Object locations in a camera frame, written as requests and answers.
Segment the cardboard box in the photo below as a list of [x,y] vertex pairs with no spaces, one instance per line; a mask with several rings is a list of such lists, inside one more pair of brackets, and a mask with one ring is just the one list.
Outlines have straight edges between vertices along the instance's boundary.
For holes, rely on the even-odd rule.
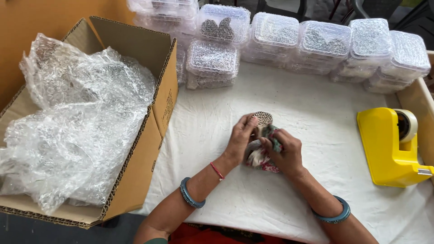
[[[155,161],[178,95],[176,39],[171,42],[168,34],[97,16],[89,19],[101,42],[85,19],[81,19],[62,41],[87,54],[111,46],[121,55],[136,58],[158,78],[154,102],[148,108],[148,114],[104,207],[63,204],[52,216],[47,216],[29,196],[6,195],[0,196],[0,212],[89,228],[116,215],[141,208],[145,201]],[[23,86],[0,112],[0,146],[5,146],[4,132],[11,120],[33,114],[38,109]]]
[[[428,51],[434,67],[434,52]],[[418,119],[418,153],[425,165],[434,166],[434,99],[423,78],[419,78],[406,89],[397,92],[401,107],[412,112]]]

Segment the white cloth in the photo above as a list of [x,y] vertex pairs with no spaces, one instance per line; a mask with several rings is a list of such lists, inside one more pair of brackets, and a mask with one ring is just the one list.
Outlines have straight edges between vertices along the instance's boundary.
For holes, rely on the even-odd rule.
[[[371,181],[356,113],[386,106],[385,97],[360,84],[241,63],[233,87],[180,89],[169,128],[141,210],[148,215],[175,190],[217,158],[233,125],[247,113],[269,112],[274,125],[299,138],[303,164],[380,244],[434,242],[433,185],[381,187]],[[243,229],[313,244],[329,242],[301,194],[283,177],[236,167],[186,222]]]

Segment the tape dispenser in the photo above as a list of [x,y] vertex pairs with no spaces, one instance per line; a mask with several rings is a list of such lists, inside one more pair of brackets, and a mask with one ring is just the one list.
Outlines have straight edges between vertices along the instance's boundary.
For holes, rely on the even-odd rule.
[[357,113],[372,182],[406,187],[434,175],[418,163],[418,121],[408,110],[375,108]]

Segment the floral printed fabric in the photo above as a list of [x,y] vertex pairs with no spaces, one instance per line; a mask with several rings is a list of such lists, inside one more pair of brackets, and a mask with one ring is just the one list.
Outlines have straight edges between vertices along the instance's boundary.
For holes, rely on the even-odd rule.
[[[274,132],[278,128],[273,125],[268,125],[262,129],[262,137],[268,138],[273,144],[273,151],[280,152],[282,145],[274,138]],[[247,145],[245,164],[255,169],[262,169],[265,171],[271,171],[279,173],[279,168],[274,164],[268,155],[267,150],[261,145],[259,140],[253,141]]]

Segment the woman's right hand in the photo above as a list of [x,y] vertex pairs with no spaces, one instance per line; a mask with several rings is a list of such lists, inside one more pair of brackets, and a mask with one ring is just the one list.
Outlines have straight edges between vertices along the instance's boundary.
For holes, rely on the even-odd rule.
[[301,141],[284,129],[276,130],[274,137],[283,146],[281,152],[273,151],[273,145],[269,139],[262,137],[259,140],[276,166],[290,179],[302,174],[305,168],[301,160]]

